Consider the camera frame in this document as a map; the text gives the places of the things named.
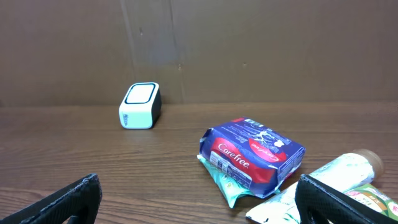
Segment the cardboard wall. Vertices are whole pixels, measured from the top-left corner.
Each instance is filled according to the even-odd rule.
[[[0,106],[398,100],[394,0],[0,1]]]

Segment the small white device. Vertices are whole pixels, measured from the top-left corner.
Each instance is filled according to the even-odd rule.
[[[120,104],[120,123],[126,129],[149,129],[160,116],[161,107],[159,84],[136,83]]]

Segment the wooden table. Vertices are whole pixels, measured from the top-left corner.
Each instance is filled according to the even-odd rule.
[[[248,116],[302,143],[297,181],[340,154],[371,149],[386,164],[376,187],[398,200],[398,103],[164,105],[154,129],[125,130],[117,106],[0,109],[0,218],[91,172],[98,223],[247,223],[262,200],[228,208],[196,159],[207,128]]]

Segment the sanitary pad package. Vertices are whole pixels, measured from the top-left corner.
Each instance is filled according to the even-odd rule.
[[[207,130],[200,154],[215,167],[264,198],[301,164],[305,148],[249,118]]]

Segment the tube cap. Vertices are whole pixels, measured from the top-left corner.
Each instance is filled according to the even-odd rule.
[[[376,153],[368,149],[356,149],[353,153],[361,155],[369,161],[374,171],[375,180],[384,173],[384,163]]]

